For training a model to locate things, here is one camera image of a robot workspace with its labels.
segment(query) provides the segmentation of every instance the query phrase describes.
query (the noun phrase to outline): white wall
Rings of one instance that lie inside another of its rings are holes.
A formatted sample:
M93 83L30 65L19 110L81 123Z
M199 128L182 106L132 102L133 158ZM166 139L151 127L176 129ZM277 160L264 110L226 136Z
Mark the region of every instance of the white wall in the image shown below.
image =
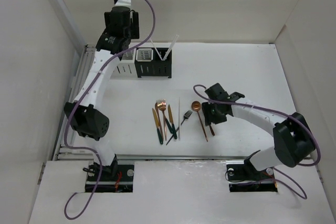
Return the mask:
M150 0L157 14L154 41L270 42L282 29L298 0ZM85 40L96 44L104 29L103 13L113 0L65 0ZM134 0L140 34L150 31L152 16Z
M276 40L297 109L322 149L319 165L336 216L336 1L300 0Z
M28 223L74 52L48 0L0 0L1 223Z

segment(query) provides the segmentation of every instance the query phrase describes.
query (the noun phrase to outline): green handle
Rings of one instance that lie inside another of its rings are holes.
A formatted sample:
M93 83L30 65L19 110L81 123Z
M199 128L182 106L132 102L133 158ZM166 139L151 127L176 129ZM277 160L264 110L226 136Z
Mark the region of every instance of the green handle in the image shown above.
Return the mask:
M175 139L177 139L177 133L176 133L176 129L175 129L175 125L172 124L172 128L173 128L173 136Z
M174 134L174 132L173 132L173 128L170 126L170 123L169 123L168 119L165 118L165 120L166 120L167 127L168 127L168 129L169 129L169 132L172 133L172 134Z
M160 133L160 129L157 128L157 135L159 136L159 141L160 141L160 144L163 144L163 139L162 139L162 136L161 136L161 133Z

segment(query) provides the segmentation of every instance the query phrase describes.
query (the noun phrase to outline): copper fork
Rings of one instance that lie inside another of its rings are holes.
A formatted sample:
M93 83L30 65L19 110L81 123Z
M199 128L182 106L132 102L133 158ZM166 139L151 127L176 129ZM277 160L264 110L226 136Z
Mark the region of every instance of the copper fork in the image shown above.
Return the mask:
M164 127L164 138L167 141L167 129L166 129L166 116L164 115L164 111L166 110L166 100L157 100L157 107L159 108L159 110L162 111L163 114L163 127Z

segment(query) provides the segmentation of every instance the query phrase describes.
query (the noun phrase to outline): white table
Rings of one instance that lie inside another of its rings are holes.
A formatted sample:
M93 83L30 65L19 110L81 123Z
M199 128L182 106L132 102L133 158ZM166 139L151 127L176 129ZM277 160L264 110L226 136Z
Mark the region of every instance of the white table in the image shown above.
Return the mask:
M224 161L136 162L132 193L96 193L84 214L69 221L64 205L72 193L83 192L86 173L81 169L87 164L47 163L30 224L335 224L314 167L279 166L306 190L308 199L302 200L282 184L278 193L230 193ZM77 215L88 196L76 195L68 214Z
M287 113L295 111L274 45L177 43L173 48L172 71L172 79L110 81L102 113L110 119L106 137L117 154L247 156L273 145L272 137L266 132L230 116L227 122L213 127L215 137L207 129L207 143L196 113L182 126L180 141L160 145L152 114L155 101L167 100L177 125L179 97L182 115L191 109L193 101L203 102L192 90L193 85L199 83L210 87L219 82L229 94L238 91L260 105ZM74 146L85 146L78 135Z

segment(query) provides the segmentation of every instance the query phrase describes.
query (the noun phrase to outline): purple cable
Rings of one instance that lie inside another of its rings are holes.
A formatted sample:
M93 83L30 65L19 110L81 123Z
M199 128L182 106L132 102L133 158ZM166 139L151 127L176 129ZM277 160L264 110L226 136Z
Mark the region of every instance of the purple cable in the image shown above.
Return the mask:
M101 173L102 173L102 168L103 168L101 158L100 158L100 156L99 156L99 154L97 153L96 150L94 150L94 149L92 149L92 148L89 148L89 147L73 147L73 146L70 146L70 145L68 144L67 139L68 139L68 131L69 131L69 128L70 128L70 122L71 122L71 120L72 120L72 118L73 118L73 115L75 114L75 111L77 110L79 104L83 101L84 97L87 95L87 93L89 92L89 90L93 87L94 83L98 80L98 78L99 78L99 76L100 76L100 72L103 71L103 69L104 69L104 68L105 68L105 67L106 67L106 66L107 66L107 65L108 65L114 58L119 57L119 56L122 56L124 53L126 53L126 52L128 52L128 51L132 51L133 49L135 49L135 48L137 48L137 47L140 47L142 44L144 44L147 40L149 40L149 39L152 37L153 32L154 32L154 29L155 29L155 22L156 22L155 11L154 11L154 8L153 8L152 4L151 4L148 0L145 0L145 1L146 1L146 3L149 5L149 7L150 7L150 9L151 9L151 11L152 11L152 14L153 14L153 26L152 26L152 30L151 30L150 34L148 35L148 37L147 37L144 41L140 42L139 44L137 44L137 45L135 45L135 46L133 46L133 47L130 47L129 49L126 49L126 50L124 50L124 51L122 51L122 52L119 52L119 53L113 55L110 59L108 59L108 60L105 62L105 64L100 68L100 70L99 70L99 72L97 73L96 77L93 79L93 81L92 81L91 84L88 86L88 88L86 89L86 91L83 93L83 95L82 95L82 96L79 98L79 100L76 102L76 104L75 104L75 106L74 106L74 109L73 109L72 112L70 113L69 118L68 118L68 121L67 121L67 124L66 124L66 126L65 126L65 132L64 132L64 144L65 144L65 146L66 146L67 148L69 148L69 149L73 149L73 150L88 150L88 151L91 151L91 152L93 152L93 153L96 155L96 157L97 157L97 159L98 159L98 161L99 161L99 174L98 174L97 182L96 182L96 184L94 185L94 188L93 188L93 190L92 190L92 192L91 192L91 194L90 194L90 197L89 197L88 201L86 202L86 204L85 204L83 210L82 210L78 215L76 215L75 217L70 217L70 216L68 216L68 214L67 214L67 207L68 207L68 204L69 204L69 202L71 201L71 199L72 199L77 193L74 193L73 195L71 195L71 197L68 199L67 203L65 204L65 206L64 206L64 215L65 215L65 217L66 217L68 220L75 220L75 219L77 219L78 217L80 217L80 216L84 213L84 211L86 210L86 208L88 207L88 205L89 205L89 203L90 203L90 201L91 201L91 198L93 197L93 194L95 193L95 191L96 191L96 189L97 189L97 187L98 187L98 182L99 182L99 180L100 180Z
M250 108L253 108L253 109L256 109L256 110L263 110L263 111L266 111L266 112L271 112L271 113L275 113L275 114L279 114L279 115L282 115L284 117L288 117L289 119L293 120L294 122L296 122L297 124L300 125L300 127L302 127L309 135L309 137L313 140L314 142L314 145L315 145L315 148L316 148L316 151L317 151L317 159L315 162L311 163L311 164L298 164L298 165L301 165L301 166L314 166L314 165L317 165L320 160L321 160L321 151L320 151L320 147L315 139L315 137L312 135L312 133L310 132L310 130L304 126L303 123L301 123L299 120L297 120L296 118L294 118L293 116L291 115L288 115L286 113L283 113L281 111L277 111L277 110L272 110L272 109L268 109L268 108L264 108L264 107L260 107L260 106L254 106L254 105L251 105L251 104L244 104L244 103L236 103L236 102L222 102L222 101L216 101L216 100L212 100L212 99L209 99L203 95L201 95L197 90L196 88L197 87L202 87L204 89L206 89L206 87L204 85L201 85L201 84L197 84L193 87L195 93L203 98L204 100L206 101L209 101L209 102L213 102L213 103L218 103L218 104L227 104L227 105L238 105L238 106L245 106L245 107L250 107ZM275 179L275 178L268 178L268 179L263 179L263 180L260 180L258 182L249 182L249 183L243 183L241 185L254 185L254 184L259 184L260 182L263 182L263 181L270 181L270 180L273 180L273 181L277 181L281 184L283 184L284 186L286 186L288 189L290 189L293 193L295 193L296 195L298 195L300 198L302 199L307 199L307 194L306 192L304 191L304 189L299 185L299 183L297 183L293 178L291 178L290 176L288 176L287 174L283 173L282 171L276 169L275 167L273 167L274 170L276 170L278 173L284 175L285 177L287 177L288 179L290 179L294 184L297 185L297 187L300 188L300 190L303 192L303 196L300 195L297 191L295 191L292 187L290 187L289 185L287 185L285 182L281 181L281 180L278 180L278 179Z

